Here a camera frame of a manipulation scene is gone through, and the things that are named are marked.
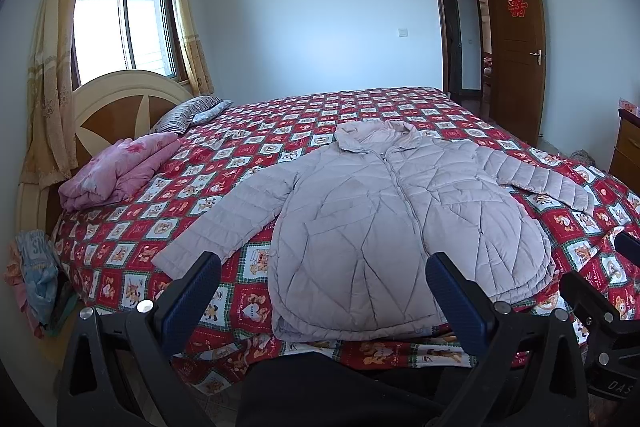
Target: open door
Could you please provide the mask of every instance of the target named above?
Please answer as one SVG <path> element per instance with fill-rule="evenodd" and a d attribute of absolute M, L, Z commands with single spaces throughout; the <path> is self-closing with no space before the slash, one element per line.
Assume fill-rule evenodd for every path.
<path fill-rule="evenodd" d="M 493 80 L 490 117 L 532 146 L 545 98 L 545 14 L 542 0 L 489 0 Z"/>
<path fill-rule="evenodd" d="M 447 74 L 449 92 L 454 102 L 460 103 L 462 93 L 462 33 L 458 0 L 442 0 L 447 26 Z"/>

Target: pillow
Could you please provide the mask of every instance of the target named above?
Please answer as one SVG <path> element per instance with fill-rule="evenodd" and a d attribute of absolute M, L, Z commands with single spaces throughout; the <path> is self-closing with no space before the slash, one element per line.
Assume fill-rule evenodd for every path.
<path fill-rule="evenodd" d="M 193 117 L 191 120 L 191 125 L 189 127 L 194 127 L 196 125 L 204 125 L 212 121 L 215 117 L 217 117 L 221 112 L 223 112 L 227 107 L 229 107 L 233 102 L 231 100 L 223 100 L 215 107 L 211 109 L 207 109 L 206 111 L 200 112 Z"/>
<path fill-rule="evenodd" d="M 158 120 L 158 123 L 153 126 L 149 133 L 174 132 L 176 134 L 184 134 L 187 132 L 189 124 L 196 114 L 211 109 L 220 102 L 222 102 L 222 100 L 210 94 L 196 96 L 174 107 Z"/>

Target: jacket collar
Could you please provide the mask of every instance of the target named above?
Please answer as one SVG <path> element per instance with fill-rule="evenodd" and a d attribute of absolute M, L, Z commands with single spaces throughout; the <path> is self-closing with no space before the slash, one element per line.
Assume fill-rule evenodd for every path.
<path fill-rule="evenodd" d="M 362 152 L 373 146 L 381 152 L 392 146 L 415 149 L 422 140 L 415 126 L 399 120 L 341 123 L 334 136 L 338 147 L 349 152 Z"/>

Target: window glass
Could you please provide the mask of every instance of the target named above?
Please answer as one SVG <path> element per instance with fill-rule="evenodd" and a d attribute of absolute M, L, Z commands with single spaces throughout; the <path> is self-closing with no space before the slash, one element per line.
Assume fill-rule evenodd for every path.
<path fill-rule="evenodd" d="M 120 0 L 76 0 L 74 40 L 80 83 L 127 69 Z"/>
<path fill-rule="evenodd" d="M 129 33 L 136 69 L 170 76 L 174 72 L 169 59 L 162 3 L 162 0 L 127 0 Z"/>

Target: window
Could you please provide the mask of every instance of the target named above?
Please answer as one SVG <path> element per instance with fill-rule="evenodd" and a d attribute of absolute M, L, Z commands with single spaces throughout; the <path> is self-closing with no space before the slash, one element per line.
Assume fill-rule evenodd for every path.
<path fill-rule="evenodd" d="M 76 87 L 133 69 L 178 79 L 176 49 L 171 0 L 76 0 Z"/>

